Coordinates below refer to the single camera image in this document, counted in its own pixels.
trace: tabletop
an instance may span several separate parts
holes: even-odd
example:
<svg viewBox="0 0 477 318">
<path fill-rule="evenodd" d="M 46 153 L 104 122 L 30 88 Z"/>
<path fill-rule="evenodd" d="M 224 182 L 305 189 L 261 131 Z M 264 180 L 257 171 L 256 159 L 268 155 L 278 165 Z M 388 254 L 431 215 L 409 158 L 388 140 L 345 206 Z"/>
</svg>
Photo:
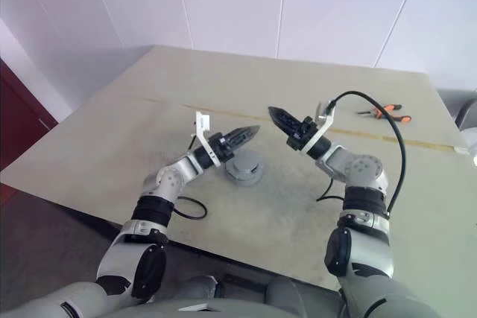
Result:
<svg viewBox="0 0 477 318">
<path fill-rule="evenodd" d="M 268 117 L 278 106 L 303 119 L 318 102 L 356 89 L 382 104 L 402 104 L 399 124 L 408 170 L 391 218 L 395 278 L 444 316 L 473 310 L 477 272 L 477 171 L 465 143 L 424 74 L 153 47 L 108 87 L 2 171 L 1 181 L 30 194 L 116 223 L 131 216 L 143 179 L 184 154 L 195 111 L 211 132 L 259 124 L 243 149 L 263 157 L 250 188 L 210 168 L 184 194 L 209 209 L 202 221 L 176 215 L 173 241 L 336 289 L 323 263 L 341 203 L 315 199 L 329 178 L 286 145 Z M 369 109 L 346 97 L 326 136 L 355 153 L 380 158 L 392 195 L 399 147 L 387 121 L 358 117 Z M 336 183 L 330 194 L 342 195 Z"/>
</svg>

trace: floor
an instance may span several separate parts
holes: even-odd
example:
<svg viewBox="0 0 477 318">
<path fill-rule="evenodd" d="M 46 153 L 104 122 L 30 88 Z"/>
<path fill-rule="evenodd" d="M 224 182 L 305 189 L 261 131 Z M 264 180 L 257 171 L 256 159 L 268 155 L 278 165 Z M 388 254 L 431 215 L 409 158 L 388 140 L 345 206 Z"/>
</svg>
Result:
<svg viewBox="0 0 477 318">
<path fill-rule="evenodd" d="M 95 281 L 98 264 L 118 226 L 66 209 L 21 191 L 0 213 L 0 311 L 8 311 L 77 281 Z M 214 275 L 225 297 L 263 302 L 273 273 L 171 243 L 159 299 L 171 297 L 181 282 Z M 309 311 L 336 317 L 336 292 L 298 282 Z"/>
</svg>

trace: gray cylindrical object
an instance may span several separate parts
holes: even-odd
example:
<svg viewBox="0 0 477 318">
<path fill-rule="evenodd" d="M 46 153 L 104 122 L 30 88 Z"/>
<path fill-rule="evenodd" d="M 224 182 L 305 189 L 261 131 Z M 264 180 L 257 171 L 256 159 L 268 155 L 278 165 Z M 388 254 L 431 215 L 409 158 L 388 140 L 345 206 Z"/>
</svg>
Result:
<svg viewBox="0 0 477 318">
<path fill-rule="evenodd" d="M 225 163 L 225 174 L 236 185 L 252 186 L 262 178 L 262 157 L 252 150 L 242 150 Z"/>
</svg>

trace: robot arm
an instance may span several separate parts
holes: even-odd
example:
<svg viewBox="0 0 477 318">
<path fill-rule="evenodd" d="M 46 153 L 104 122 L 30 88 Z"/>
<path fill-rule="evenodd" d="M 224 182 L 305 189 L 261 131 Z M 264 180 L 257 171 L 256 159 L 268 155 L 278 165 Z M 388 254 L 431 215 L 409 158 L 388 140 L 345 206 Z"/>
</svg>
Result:
<svg viewBox="0 0 477 318">
<path fill-rule="evenodd" d="M 208 140 L 208 116 L 199 112 L 197 131 L 202 146 L 146 178 L 142 194 L 98 268 L 96 282 L 77 282 L 28 302 L 2 318 L 93 318 L 147 302 L 161 285 L 165 272 L 167 228 L 177 197 L 188 182 L 250 141 L 259 126 L 242 127 Z"/>
<path fill-rule="evenodd" d="M 393 258 L 386 210 L 388 179 L 374 156 L 358 155 L 323 136 L 334 108 L 316 122 L 302 122 L 284 109 L 269 107 L 272 121 L 288 135 L 287 144 L 307 154 L 330 177 L 345 183 L 343 208 L 329 237 L 325 265 L 338 278 L 349 314 L 354 317 L 423 317 L 438 315 L 392 279 Z"/>
</svg>

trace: red door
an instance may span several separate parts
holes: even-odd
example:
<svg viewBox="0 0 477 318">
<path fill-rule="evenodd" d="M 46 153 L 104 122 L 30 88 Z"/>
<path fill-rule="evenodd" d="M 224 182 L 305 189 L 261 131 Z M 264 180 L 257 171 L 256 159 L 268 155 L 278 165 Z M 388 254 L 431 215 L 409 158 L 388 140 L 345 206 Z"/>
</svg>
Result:
<svg viewBox="0 0 477 318">
<path fill-rule="evenodd" d="M 0 170 L 3 170 L 57 122 L 3 61 L 0 66 Z M 4 184 L 0 189 L 1 204 L 16 191 Z"/>
</svg>

